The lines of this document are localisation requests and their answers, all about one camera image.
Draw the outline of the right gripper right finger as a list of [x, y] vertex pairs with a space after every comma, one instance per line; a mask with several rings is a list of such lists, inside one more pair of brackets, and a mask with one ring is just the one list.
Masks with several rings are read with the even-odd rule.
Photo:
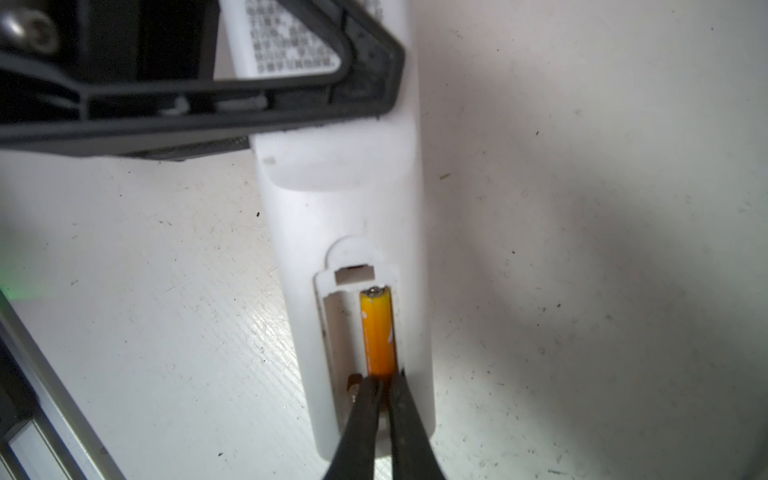
[[394, 480], [445, 480], [405, 376], [390, 382], [388, 411]]

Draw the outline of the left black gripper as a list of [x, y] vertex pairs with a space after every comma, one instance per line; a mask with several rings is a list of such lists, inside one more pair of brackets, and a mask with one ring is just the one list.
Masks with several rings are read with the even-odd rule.
[[355, 1], [4, 1], [1, 145], [182, 161], [377, 117], [405, 49]]

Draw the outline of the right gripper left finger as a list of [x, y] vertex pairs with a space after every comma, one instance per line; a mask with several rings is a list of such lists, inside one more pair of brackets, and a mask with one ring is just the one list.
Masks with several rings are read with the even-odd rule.
[[382, 382], [366, 377], [360, 384], [350, 417], [324, 475], [325, 480], [374, 478], [375, 445], [382, 398]]

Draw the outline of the orange battery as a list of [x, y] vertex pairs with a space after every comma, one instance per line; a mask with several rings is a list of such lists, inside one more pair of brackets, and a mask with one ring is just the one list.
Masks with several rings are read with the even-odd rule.
[[359, 295], [367, 373], [390, 379], [397, 372], [394, 315], [388, 287], [371, 287]]

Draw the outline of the white remote control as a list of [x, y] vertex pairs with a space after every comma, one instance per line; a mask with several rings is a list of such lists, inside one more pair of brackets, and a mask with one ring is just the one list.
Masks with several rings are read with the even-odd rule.
[[251, 137], [259, 191], [315, 444], [330, 459], [367, 370], [360, 295], [389, 290], [398, 367], [427, 431], [435, 427], [412, 7], [365, 5], [406, 49], [390, 113]]

